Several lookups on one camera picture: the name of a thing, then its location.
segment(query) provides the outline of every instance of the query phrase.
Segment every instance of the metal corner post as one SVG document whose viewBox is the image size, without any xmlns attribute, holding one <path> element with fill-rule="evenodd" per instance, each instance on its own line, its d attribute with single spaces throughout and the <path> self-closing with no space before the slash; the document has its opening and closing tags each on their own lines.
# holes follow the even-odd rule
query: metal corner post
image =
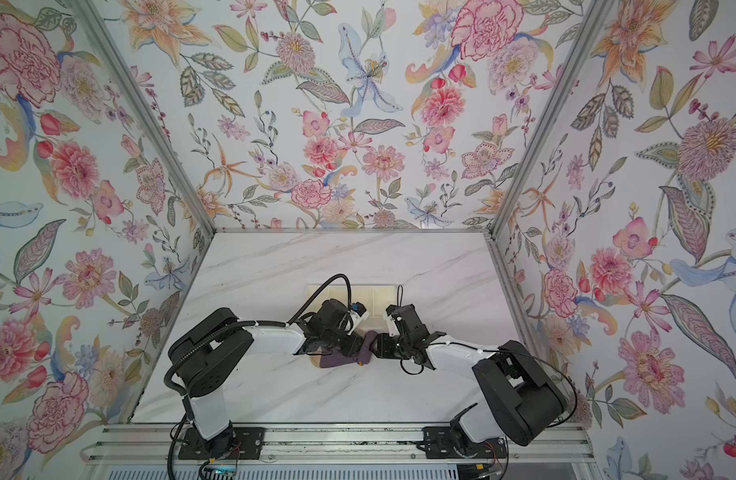
<svg viewBox="0 0 736 480">
<path fill-rule="evenodd" d="M 106 29 L 104 19 L 93 5 L 93 0 L 66 0 L 74 12 L 78 22 L 84 27 L 90 43 L 96 49 L 96 54 L 109 70 L 113 81 L 123 91 L 125 99 L 130 102 L 134 116 L 140 122 L 143 133 L 152 141 L 157 154 L 165 164 L 165 168 L 176 188 L 180 190 L 184 202 L 194 216 L 197 223 L 213 237 L 216 226 L 208 216 L 197 192 L 192 188 L 187 174 L 181 168 L 176 152 L 165 137 L 160 125 L 154 119 L 148 103 L 138 88 L 130 69 L 123 61 L 122 54 L 117 49 L 109 30 Z"/>
<path fill-rule="evenodd" d="M 614 0 L 591 0 L 589 2 L 587 14 L 584 15 L 578 36 L 568 54 L 565 71 L 552 90 L 547 106 L 538 121 L 536 132 L 533 134 L 531 141 L 528 142 L 525 157 L 520 163 L 515 179 L 512 181 L 506 198 L 501 203 L 501 208 L 491 226 L 491 238 L 496 238 L 500 234 L 501 229 L 507 224 L 509 215 L 515 209 L 520 192 L 525 187 L 525 182 L 536 164 L 541 149 L 551 135 L 551 130 L 558 120 L 560 110 L 570 96 L 573 84 L 576 82 L 589 50 L 592 48 L 592 44 L 613 4 Z"/>
</svg>

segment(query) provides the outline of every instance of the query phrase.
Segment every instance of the wallpapered side wall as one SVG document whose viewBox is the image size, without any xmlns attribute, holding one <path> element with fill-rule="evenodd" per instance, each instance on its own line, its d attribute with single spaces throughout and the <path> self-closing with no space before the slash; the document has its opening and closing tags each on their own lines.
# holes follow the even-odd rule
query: wallpapered side wall
<svg viewBox="0 0 736 480">
<path fill-rule="evenodd" d="M 0 2 L 0 480 L 75 478 L 207 249 L 76 27 Z"/>
<path fill-rule="evenodd" d="M 499 237 L 611 480 L 736 478 L 736 0 L 620 0 Z"/>
<path fill-rule="evenodd" d="M 485 227 L 583 3 L 95 2 L 219 229 Z"/>
</svg>

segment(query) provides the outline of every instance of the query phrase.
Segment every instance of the black mounting plate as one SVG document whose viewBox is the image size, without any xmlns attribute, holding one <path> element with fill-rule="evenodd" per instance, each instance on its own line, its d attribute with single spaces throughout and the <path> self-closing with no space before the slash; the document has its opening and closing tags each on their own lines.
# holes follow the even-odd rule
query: black mounting plate
<svg viewBox="0 0 736 480">
<path fill-rule="evenodd" d="M 266 429 L 261 427 L 233 427 L 232 430 L 234 430 L 240 441 L 239 457 L 236 453 L 232 453 L 227 457 L 227 460 L 258 460 L 261 456 L 261 448 L 264 447 L 264 432 Z M 210 458 L 210 451 L 196 428 L 187 429 L 183 439 L 187 441 L 187 444 L 181 445 L 178 452 L 179 460 L 207 460 Z"/>
<path fill-rule="evenodd" d="M 489 438 L 486 440 L 496 449 L 497 458 L 507 458 L 507 449 L 501 438 Z M 453 436 L 451 427 L 424 427 L 424 440 L 422 443 L 426 450 L 426 457 L 429 459 L 439 458 L 462 458 L 453 448 Z M 473 448 L 477 451 L 469 458 L 490 458 L 493 452 L 485 443 L 473 444 Z"/>
</svg>

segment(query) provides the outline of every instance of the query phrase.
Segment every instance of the white marble table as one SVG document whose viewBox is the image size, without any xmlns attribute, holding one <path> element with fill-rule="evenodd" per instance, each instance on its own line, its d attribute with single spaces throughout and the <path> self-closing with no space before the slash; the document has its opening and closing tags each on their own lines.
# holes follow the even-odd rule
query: white marble table
<svg viewBox="0 0 736 480">
<path fill-rule="evenodd" d="M 306 300 L 306 285 L 339 272 L 353 284 L 402 284 L 404 303 L 430 331 L 486 345 L 517 339 L 482 233 L 218 234 L 132 421 L 181 419 L 180 399 L 162 384 L 166 352 L 210 312 L 228 306 L 248 320 L 285 321 Z M 283 354 L 243 359 L 224 389 L 237 422 L 439 422 L 485 401 L 474 382 L 450 372 L 409 376 L 378 359 L 319 369 Z"/>
</svg>

